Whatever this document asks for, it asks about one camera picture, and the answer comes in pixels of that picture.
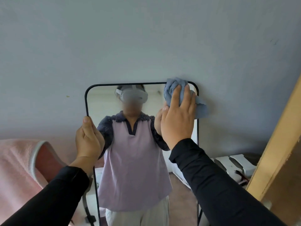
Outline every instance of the shirt sleeve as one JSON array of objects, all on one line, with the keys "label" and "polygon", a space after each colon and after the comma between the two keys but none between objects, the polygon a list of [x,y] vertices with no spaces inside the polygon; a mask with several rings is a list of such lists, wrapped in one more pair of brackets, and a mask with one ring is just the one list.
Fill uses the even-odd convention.
[{"label": "shirt sleeve", "polygon": [[88,176],[81,168],[63,167],[43,190],[1,226],[68,226],[88,186]]},{"label": "shirt sleeve", "polygon": [[150,117],[150,130],[153,134],[153,139],[157,143],[157,145],[164,151],[169,151],[168,145],[163,140],[162,136],[160,136],[155,129],[155,117]]},{"label": "shirt sleeve", "polygon": [[105,141],[103,151],[98,158],[100,159],[113,141],[114,130],[112,118],[110,116],[106,116],[104,119],[102,119],[97,127],[97,130],[100,131]]},{"label": "shirt sleeve", "polygon": [[285,226],[215,164],[193,140],[181,140],[169,159],[182,171],[212,225]]}]

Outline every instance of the fingernail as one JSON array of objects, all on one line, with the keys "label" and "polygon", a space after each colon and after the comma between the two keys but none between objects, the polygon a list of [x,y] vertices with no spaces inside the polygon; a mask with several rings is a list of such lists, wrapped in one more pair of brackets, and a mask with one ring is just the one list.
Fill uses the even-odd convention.
[{"label": "fingernail", "polygon": [[88,117],[84,117],[84,123],[88,123],[89,122],[89,118]]}]

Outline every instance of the purple shirt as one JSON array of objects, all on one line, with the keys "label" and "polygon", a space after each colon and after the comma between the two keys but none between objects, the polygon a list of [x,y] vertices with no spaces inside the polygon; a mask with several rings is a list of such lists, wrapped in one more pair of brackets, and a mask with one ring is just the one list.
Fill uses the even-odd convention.
[{"label": "purple shirt", "polygon": [[111,211],[146,210],[172,190],[162,150],[167,144],[154,128],[154,116],[141,114],[132,131],[122,112],[105,117],[97,128],[104,136],[104,168],[98,202]]}]

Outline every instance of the crumpled blue cloth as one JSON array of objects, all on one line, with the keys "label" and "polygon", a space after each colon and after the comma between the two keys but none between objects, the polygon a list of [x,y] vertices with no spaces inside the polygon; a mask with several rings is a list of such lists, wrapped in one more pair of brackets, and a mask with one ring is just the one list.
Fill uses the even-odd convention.
[{"label": "crumpled blue cloth", "polygon": [[[173,94],[174,89],[181,85],[181,92],[180,92],[180,100],[179,106],[181,105],[183,98],[184,98],[184,88],[188,84],[188,81],[175,78],[175,79],[168,79],[164,88],[164,98],[167,102],[167,105],[170,106],[171,96]],[[195,119],[204,118],[208,115],[208,108],[204,100],[202,100],[199,96],[195,98],[195,103],[197,104]]]}]

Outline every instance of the reflected floor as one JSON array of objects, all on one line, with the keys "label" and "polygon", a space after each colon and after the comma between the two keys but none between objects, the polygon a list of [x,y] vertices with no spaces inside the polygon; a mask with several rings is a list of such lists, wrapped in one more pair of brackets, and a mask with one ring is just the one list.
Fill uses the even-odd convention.
[{"label": "reflected floor", "polygon": [[[196,226],[197,199],[192,191],[174,174],[170,174],[173,187],[169,195],[170,217],[169,226]],[[100,219],[101,226],[107,226],[105,217]]]}]

